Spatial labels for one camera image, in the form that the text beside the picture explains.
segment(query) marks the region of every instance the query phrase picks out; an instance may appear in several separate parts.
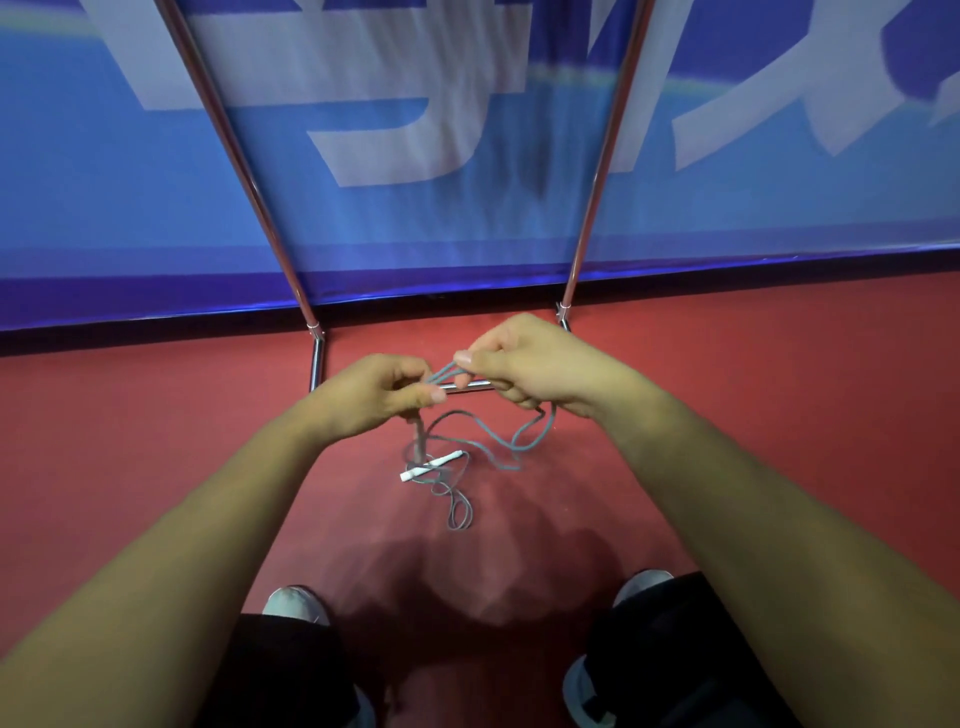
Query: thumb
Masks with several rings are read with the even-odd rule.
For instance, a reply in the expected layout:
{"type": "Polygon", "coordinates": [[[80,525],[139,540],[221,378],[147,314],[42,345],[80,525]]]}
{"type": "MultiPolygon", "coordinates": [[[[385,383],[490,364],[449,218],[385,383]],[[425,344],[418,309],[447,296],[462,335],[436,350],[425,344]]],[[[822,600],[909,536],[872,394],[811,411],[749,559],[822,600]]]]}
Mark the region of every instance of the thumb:
{"type": "Polygon", "coordinates": [[[436,384],[408,384],[403,389],[387,394],[387,409],[390,414],[397,415],[408,409],[432,407],[434,404],[446,401],[446,392],[436,384]]]}
{"type": "Polygon", "coordinates": [[[513,381],[510,376],[510,359],[506,352],[456,352],[453,360],[457,365],[466,369],[472,375],[479,375],[487,379],[504,379],[513,381]]]}

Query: red floor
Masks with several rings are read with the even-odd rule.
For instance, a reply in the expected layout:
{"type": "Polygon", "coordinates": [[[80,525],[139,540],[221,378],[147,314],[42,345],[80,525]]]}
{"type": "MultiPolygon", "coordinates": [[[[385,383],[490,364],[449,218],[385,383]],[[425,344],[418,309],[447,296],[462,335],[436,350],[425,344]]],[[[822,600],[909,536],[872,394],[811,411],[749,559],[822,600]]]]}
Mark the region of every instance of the red floor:
{"type": "MultiPolygon", "coordinates": [[[[578,335],[686,399],[960,595],[960,274],[576,309],[578,335]]],[[[440,367],[500,316],[335,330],[440,367]]],[[[305,334],[0,359],[0,653],[303,394],[305,334]]],[[[526,415],[455,400],[502,432],[526,415]]],[[[567,725],[560,683],[595,610],[692,564],[590,423],[562,413],[522,473],[474,462],[466,533],[401,485],[408,425],[328,451],[248,602],[307,584],[392,726],[567,725]]]]}

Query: person's right hand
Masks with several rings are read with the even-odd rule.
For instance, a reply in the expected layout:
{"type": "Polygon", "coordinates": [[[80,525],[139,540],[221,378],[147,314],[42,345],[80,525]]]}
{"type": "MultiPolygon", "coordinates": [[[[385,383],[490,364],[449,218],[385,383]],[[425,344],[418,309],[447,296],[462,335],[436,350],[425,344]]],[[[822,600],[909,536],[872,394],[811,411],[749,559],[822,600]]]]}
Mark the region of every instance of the person's right hand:
{"type": "Polygon", "coordinates": [[[633,370],[555,324],[533,314],[518,314],[492,328],[453,360],[469,375],[458,375],[463,389],[473,376],[490,380],[511,402],[533,409],[553,401],[580,417],[595,417],[597,407],[618,381],[633,370]]]}

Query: hand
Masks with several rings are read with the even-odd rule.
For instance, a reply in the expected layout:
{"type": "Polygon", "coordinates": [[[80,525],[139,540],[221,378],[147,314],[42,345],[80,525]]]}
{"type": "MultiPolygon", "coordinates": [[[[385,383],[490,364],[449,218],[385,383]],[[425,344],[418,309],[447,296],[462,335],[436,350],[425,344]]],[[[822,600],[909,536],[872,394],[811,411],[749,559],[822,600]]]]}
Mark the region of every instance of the hand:
{"type": "Polygon", "coordinates": [[[615,396],[621,377],[637,376],[625,364],[529,313],[492,328],[453,359],[470,372],[456,377],[460,389],[477,375],[524,409],[553,401],[580,417],[595,417],[604,399],[615,396]]]}
{"type": "Polygon", "coordinates": [[[423,382],[430,374],[423,359],[375,353],[325,381],[302,404],[330,444],[380,427],[394,415],[417,417],[421,407],[446,400],[443,389],[423,382]]]}

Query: metal pole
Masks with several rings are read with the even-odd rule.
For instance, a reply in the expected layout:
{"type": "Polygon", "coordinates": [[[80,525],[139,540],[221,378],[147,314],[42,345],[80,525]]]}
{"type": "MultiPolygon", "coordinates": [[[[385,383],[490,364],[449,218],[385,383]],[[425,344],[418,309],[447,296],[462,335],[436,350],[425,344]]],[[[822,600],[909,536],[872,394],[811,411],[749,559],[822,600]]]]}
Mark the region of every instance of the metal pole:
{"type": "Polygon", "coordinates": [[[587,244],[593,230],[593,221],[596,219],[597,209],[599,209],[600,200],[603,197],[603,188],[607,183],[607,175],[610,173],[613,149],[616,147],[616,138],[620,134],[620,123],[623,121],[623,113],[627,108],[627,100],[630,98],[630,88],[634,84],[636,64],[640,60],[640,50],[643,48],[647,28],[650,26],[650,15],[654,9],[654,2],[655,0],[638,0],[627,53],[620,64],[620,74],[613,91],[613,104],[607,120],[603,145],[600,147],[600,159],[597,162],[596,173],[593,175],[593,187],[587,200],[587,211],[584,213],[584,222],[580,227],[580,235],[577,237],[577,252],[573,256],[570,276],[566,281],[564,299],[557,304],[557,323],[568,331],[570,331],[570,324],[566,319],[567,314],[573,304],[573,292],[577,288],[580,269],[583,268],[584,257],[587,255],[587,244]]]}
{"type": "Polygon", "coordinates": [[[233,171],[236,173],[244,192],[247,193],[247,199],[250,200],[253,211],[256,213],[260,228],[267,236],[276,262],[280,264],[280,270],[283,271],[283,276],[287,279],[290,290],[293,291],[300,312],[303,314],[303,319],[306,321],[306,327],[313,334],[314,357],[310,376],[310,389],[313,390],[323,377],[324,331],[320,328],[320,322],[317,321],[317,317],[310,307],[310,302],[297,276],[297,270],[290,262],[290,256],[287,254],[280,238],[274,218],[270,214],[270,209],[267,207],[267,202],[264,200],[256,180],[253,178],[250,164],[247,162],[236,133],[230,125],[227,109],[220,98],[213,77],[206,68],[204,57],[197,46],[197,41],[190,32],[190,26],[187,25],[180,6],[176,0],[155,0],[155,3],[160,17],[163,18],[163,22],[167,26],[167,32],[180,52],[183,65],[186,66],[186,70],[190,74],[190,80],[200,95],[206,114],[210,117],[210,123],[213,124],[217,136],[220,137],[220,143],[223,144],[224,151],[227,152],[230,164],[233,165],[233,171]]]}

